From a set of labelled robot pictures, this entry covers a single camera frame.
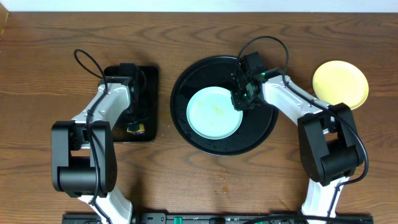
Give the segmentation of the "green and yellow sponge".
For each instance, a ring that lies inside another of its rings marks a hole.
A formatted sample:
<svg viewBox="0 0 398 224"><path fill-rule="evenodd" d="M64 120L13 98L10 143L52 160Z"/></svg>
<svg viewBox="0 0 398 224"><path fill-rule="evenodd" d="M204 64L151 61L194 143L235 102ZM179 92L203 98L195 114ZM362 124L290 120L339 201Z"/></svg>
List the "green and yellow sponge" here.
<svg viewBox="0 0 398 224"><path fill-rule="evenodd" d="M129 124L127 126L127 133L133 134L133 135L140 135L144 134L146 131L144 124Z"/></svg>

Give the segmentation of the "light blue plate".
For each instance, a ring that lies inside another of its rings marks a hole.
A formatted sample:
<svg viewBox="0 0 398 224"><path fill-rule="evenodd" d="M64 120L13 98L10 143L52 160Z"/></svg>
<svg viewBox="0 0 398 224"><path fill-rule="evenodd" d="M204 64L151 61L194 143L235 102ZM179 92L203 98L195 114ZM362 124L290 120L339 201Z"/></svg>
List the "light blue plate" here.
<svg viewBox="0 0 398 224"><path fill-rule="evenodd" d="M243 112L232 104L231 92L218 86L196 92L188 102L186 115L194 132L212 140L232 135L243 121Z"/></svg>

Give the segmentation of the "yellow plate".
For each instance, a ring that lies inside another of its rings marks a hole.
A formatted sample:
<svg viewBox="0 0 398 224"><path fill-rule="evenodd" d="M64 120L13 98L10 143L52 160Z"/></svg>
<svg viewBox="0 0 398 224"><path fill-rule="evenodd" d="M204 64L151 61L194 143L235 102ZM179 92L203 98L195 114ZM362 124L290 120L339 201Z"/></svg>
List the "yellow plate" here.
<svg viewBox="0 0 398 224"><path fill-rule="evenodd" d="M351 63L332 60L320 65L312 79L316 96L331 105L344 103L352 110L359 108L369 94L364 73Z"/></svg>

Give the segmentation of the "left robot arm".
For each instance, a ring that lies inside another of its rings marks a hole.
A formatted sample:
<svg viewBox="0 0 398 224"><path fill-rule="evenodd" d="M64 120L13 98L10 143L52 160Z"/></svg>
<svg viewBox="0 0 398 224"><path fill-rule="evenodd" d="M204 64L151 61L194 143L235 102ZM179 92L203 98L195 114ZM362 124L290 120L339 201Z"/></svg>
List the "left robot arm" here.
<svg viewBox="0 0 398 224"><path fill-rule="evenodd" d="M116 185L118 167L112 129L132 111L146 80L133 63L103 73L98 92L86 108L51 129L52 184L88 204L100 223L132 223L133 204Z"/></svg>

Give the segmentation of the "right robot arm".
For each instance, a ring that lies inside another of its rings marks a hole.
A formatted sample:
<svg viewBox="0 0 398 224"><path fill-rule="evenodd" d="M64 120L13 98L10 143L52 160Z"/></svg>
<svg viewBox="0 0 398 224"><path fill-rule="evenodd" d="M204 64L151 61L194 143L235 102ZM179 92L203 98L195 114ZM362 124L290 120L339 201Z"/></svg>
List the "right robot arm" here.
<svg viewBox="0 0 398 224"><path fill-rule="evenodd" d="M238 55L233 78L238 85L232 91L236 110L253 108L261 101L297 125L300 160L310 178L302 213L334 218L343 186L363 180L369 169L350 107L315 98L285 70L267 68L257 52Z"/></svg>

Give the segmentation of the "black rectangular tray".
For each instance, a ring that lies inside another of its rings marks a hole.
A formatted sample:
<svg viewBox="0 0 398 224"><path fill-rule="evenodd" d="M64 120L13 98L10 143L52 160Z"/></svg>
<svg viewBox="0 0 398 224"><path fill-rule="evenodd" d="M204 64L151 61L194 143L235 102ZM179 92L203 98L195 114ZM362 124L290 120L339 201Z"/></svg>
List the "black rectangular tray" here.
<svg viewBox="0 0 398 224"><path fill-rule="evenodd" d="M146 90L144 93L146 112L140 120L124 120L121 114L112 129L115 142L149 142L153 141L157 134L159 70L157 67L149 65L139 66L139 68L146 75ZM107 79L110 78L110 76L107 76L107 68L105 68L104 74ZM127 133L126 130L129 124L144 124L146 131L140 135Z"/></svg>

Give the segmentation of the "black round tray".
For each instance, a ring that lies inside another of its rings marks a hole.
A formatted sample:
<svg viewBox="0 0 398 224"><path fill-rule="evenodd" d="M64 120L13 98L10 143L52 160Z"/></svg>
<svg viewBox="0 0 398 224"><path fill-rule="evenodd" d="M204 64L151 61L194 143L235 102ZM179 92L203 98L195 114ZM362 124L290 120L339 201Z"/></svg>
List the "black round tray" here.
<svg viewBox="0 0 398 224"><path fill-rule="evenodd" d="M236 58L215 56L204 58L189 66L177 79L170 97L170 114L179 134L197 149L217 155L235 156L260 145L271 134L279 110L261 103L243 111L243 121L237 131L227 138L212 140L194 132L187 120L187 105L199 90L219 86L232 90L237 83L232 78Z"/></svg>

